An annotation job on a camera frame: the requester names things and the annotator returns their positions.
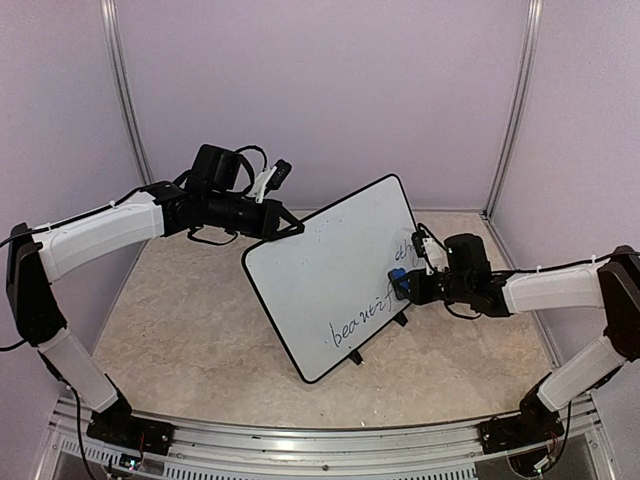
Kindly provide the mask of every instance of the whiteboard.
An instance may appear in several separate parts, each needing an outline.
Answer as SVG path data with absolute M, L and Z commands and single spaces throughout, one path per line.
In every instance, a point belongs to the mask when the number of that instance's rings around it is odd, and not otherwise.
M 396 299 L 387 273 L 424 264 L 395 175 L 303 223 L 301 235 L 247 249 L 242 265 L 300 377 L 315 383 L 408 305 Z

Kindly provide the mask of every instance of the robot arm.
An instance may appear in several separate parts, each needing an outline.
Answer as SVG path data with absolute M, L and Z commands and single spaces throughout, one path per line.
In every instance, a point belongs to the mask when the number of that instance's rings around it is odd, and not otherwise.
M 428 261 L 437 240 L 428 229 L 412 236 Z M 416 305 L 465 303 L 478 314 L 508 317 L 550 308 L 604 308 L 603 335 L 557 371 L 543 378 L 520 402 L 520 414 L 479 425 L 485 453 L 519 448 L 564 433 L 558 410 L 606 383 L 625 363 L 640 358 L 640 259 L 628 246 L 587 262 L 533 271 L 492 271 L 482 239 L 471 234 L 445 240 L 442 259 L 426 270 L 389 272 L 399 299 Z
M 248 148 L 264 155 L 259 147 Z M 232 192 L 241 166 L 250 185 Z M 203 145 L 192 169 L 174 183 L 136 189 L 117 202 L 53 225 L 29 229 L 23 223 L 13 228 L 6 289 L 18 333 L 38 350 L 53 375 L 92 409 L 90 437 L 166 454 L 173 428 L 131 416 L 125 397 L 67 328 L 50 285 L 93 259 L 156 237 L 187 230 L 189 239 L 212 243 L 195 236 L 205 225 L 263 240 L 302 233 L 304 225 L 281 202 L 264 198 L 280 187 L 290 170 L 291 165 L 279 160 L 254 179 L 239 152 Z M 280 229 L 281 220 L 289 226 Z

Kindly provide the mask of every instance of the beige floor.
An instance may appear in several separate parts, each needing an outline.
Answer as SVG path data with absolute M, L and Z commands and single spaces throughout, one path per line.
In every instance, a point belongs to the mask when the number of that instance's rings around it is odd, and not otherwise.
M 492 266 L 505 267 L 477 215 L 416 218 L 441 238 L 482 235 Z M 432 423 L 515 409 L 549 370 L 530 316 L 471 322 L 429 305 L 361 348 L 363 365 L 344 362 L 306 385 L 241 268 L 252 243 L 149 243 L 95 352 L 135 409 L 268 426 Z

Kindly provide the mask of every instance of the black cable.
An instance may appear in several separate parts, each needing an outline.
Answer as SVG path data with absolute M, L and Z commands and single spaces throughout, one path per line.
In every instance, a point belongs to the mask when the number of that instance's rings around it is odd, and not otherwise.
M 89 467 L 87 455 L 84 451 L 84 443 L 82 442 L 82 425 L 80 422 L 82 407 L 80 406 L 80 395 L 78 395 L 78 391 L 70 384 L 67 383 L 67 385 L 73 392 L 73 395 L 76 397 L 76 428 L 78 430 L 78 445 L 80 445 L 80 455 L 82 456 L 82 463 L 84 463 L 84 468 L 87 470 L 89 478 L 91 478 L 91 480 L 96 480 L 96 477 L 93 476 L 93 472 L 91 472 L 91 468 Z
M 478 315 L 476 315 L 475 317 L 472 317 L 470 315 L 463 315 L 462 313 L 457 313 L 454 312 L 451 307 L 450 307 L 450 303 L 448 302 L 444 302 L 444 308 L 447 309 L 447 312 L 449 312 L 451 315 L 453 315 L 456 318 L 461 318 L 463 320 L 477 320 L 478 318 L 480 318 L 482 316 L 481 313 L 479 313 Z
M 240 156 L 240 165 L 242 165 L 242 167 L 244 168 L 244 171 L 247 172 L 247 176 L 249 177 L 249 185 L 244 187 L 244 189 L 241 190 L 240 192 L 224 192 L 225 195 L 233 195 L 236 197 L 246 197 L 247 193 L 249 193 L 251 189 L 253 189 L 253 186 L 256 184 L 256 175 L 253 171 L 253 167 L 249 163 L 249 160 L 247 160 L 243 156 Z
M 572 403 L 573 401 L 569 402 L 569 406 L 567 407 L 567 428 L 564 431 L 564 440 L 562 441 L 560 452 L 558 453 L 558 456 L 553 460 L 553 463 L 549 465 L 549 468 L 542 471 L 542 473 L 544 474 L 546 474 L 549 470 L 551 470 L 553 467 L 555 467 L 558 464 L 558 462 L 560 461 L 560 458 L 562 457 L 562 454 L 564 453 L 564 449 L 567 446 L 567 440 L 569 440 L 569 428 L 571 428 L 571 404 Z
M 436 269 L 433 268 L 433 264 L 431 263 L 431 259 L 429 258 L 429 254 L 427 252 L 424 252 L 424 261 L 427 262 L 427 265 L 429 266 L 432 272 L 436 271 Z
M 121 197 L 118 200 L 116 200 L 113 203 L 113 205 L 117 207 L 118 205 L 126 202 L 133 194 L 135 194 L 136 192 L 139 192 L 143 188 L 144 187 L 136 187 L 136 188 L 134 188 L 129 193 L 127 193 L 124 197 Z M 26 237 L 27 235 L 36 235 L 38 233 L 44 233 L 44 232 L 46 232 L 48 230 L 53 230 L 54 228 L 64 227 L 65 225 L 68 225 L 68 224 L 73 223 L 73 222 L 77 222 L 78 220 L 84 220 L 85 218 L 91 217 L 91 216 L 96 215 L 98 213 L 106 212 L 107 210 L 109 210 L 111 208 L 113 208 L 111 206 L 111 204 L 104 205 L 102 207 L 96 208 L 95 210 L 90 210 L 88 212 L 81 213 L 80 215 L 76 215 L 75 217 L 67 218 L 66 220 L 62 220 L 62 221 L 60 221 L 58 223 L 54 223 L 51 226 L 40 227 L 40 228 L 30 228 L 26 232 L 21 232 L 21 233 L 18 233 L 16 235 L 13 235 L 11 237 L 5 238 L 2 242 L 0 242 L 0 248 L 4 247 L 6 244 L 8 244 L 10 242 L 13 242 L 14 240 L 17 240 L 18 238 Z
M 15 350 L 16 348 L 21 347 L 25 343 L 27 343 L 26 340 L 20 340 L 18 343 L 14 343 L 10 347 L 0 347 L 0 352 L 10 352 L 11 350 Z
M 180 185 L 182 185 L 184 183 L 184 181 L 187 179 L 187 177 L 191 174 L 191 169 L 189 170 L 185 170 L 184 172 L 182 172 L 180 175 L 178 175 L 178 178 L 176 178 L 173 183 L 175 185 L 177 185 L 178 187 Z
M 427 232 L 427 235 L 429 235 L 431 238 L 433 238 L 433 240 L 438 244 L 438 246 L 445 251 L 445 253 L 448 252 L 447 247 L 444 246 L 444 243 L 442 243 L 438 237 L 436 237 L 433 232 L 431 230 L 429 230 L 429 227 L 427 227 L 424 223 L 418 222 L 418 228 L 421 228 L 422 230 L 424 230 L 425 232 Z
M 551 267 L 544 267 L 540 269 L 532 268 L 528 270 L 516 269 L 516 270 L 496 270 L 492 273 L 543 273 L 543 272 L 553 272 L 556 270 L 562 270 L 563 268 L 577 267 L 578 265 L 585 265 L 588 263 L 599 263 L 604 260 L 609 260 L 610 258 L 615 257 L 626 257 L 630 255 L 640 255 L 640 252 L 631 251 L 631 252 L 612 252 L 606 255 L 602 255 L 601 257 L 597 257 L 595 260 L 591 258 L 585 258 L 584 260 L 576 260 L 575 262 L 563 263 L 560 265 L 553 265 Z
M 199 232 L 200 230 L 202 230 L 202 227 L 194 227 L 194 228 L 192 228 L 191 230 L 189 230 L 189 232 L 187 232 L 187 238 L 189 240 L 191 240 L 192 242 L 204 243 L 205 245 L 213 245 L 214 247 L 224 247 L 225 245 L 229 245 L 236 238 L 238 238 L 238 232 L 233 232 L 231 234 L 231 239 L 230 240 L 227 240 L 226 242 L 213 242 L 211 240 L 205 240 L 204 238 L 196 237 L 195 234 L 197 232 Z
M 567 446 L 567 440 L 569 440 L 569 429 L 571 428 L 571 405 L 572 405 L 572 403 L 573 403 L 573 401 L 569 402 L 569 405 L 567 407 L 567 428 L 564 431 L 564 440 L 562 441 L 562 446 L 560 447 L 560 452 L 558 452 L 558 456 L 553 459 L 553 463 L 551 463 L 547 469 L 543 469 L 542 472 L 540 472 L 540 473 L 534 471 L 534 472 L 532 472 L 532 475 L 524 475 L 524 474 L 520 474 L 520 473 L 514 472 L 514 473 L 516 473 L 516 475 L 518 475 L 518 476 L 520 476 L 522 478 L 541 478 L 541 475 L 546 475 L 551 469 L 553 469 L 558 464 L 558 462 L 560 461 L 560 458 L 562 457 L 562 454 L 564 453 L 564 449 Z
M 257 145 L 246 145 L 244 147 L 240 147 L 239 149 L 237 149 L 235 151 L 235 153 L 242 153 L 242 152 L 246 152 L 247 150 L 254 150 L 256 152 L 260 152 L 260 154 L 262 154 L 262 170 L 266 170 L 267 169 L 267 165 L 268 165 L 268 160 L 267 160 L 267 154 L 265 153 L 265 151 L 260 148 Z

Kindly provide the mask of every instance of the lavender wall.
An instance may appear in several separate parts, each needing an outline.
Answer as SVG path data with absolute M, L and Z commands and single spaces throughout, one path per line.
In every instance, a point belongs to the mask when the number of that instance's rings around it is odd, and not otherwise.
M 324 205 L 389 171 L 415 207 L 481 209 L 526 0 L 118 2 L 156 178 L 203 142 L 294 163 L 279 197 Z
M 95 0 L 1 0 L 0 232 L 99 206 L 138 183 Z M 93 348 L 136 248 L 56 284 L 71 328 Z M 4 278 L 6 251 L 0 255 Z M 0 300 L 0 344 L 18 340 Z M 58 386 L 35 351 L 2 354 L 0 477 L 27 478 Z
M 640 4 L 547 1 L 528 103 L 495 222 L 519 266 L 640 248 Z M 544 315 L 564 359 L 600 311 Z M 640 472 L 640 365 L 596 395 L 622 480 Z

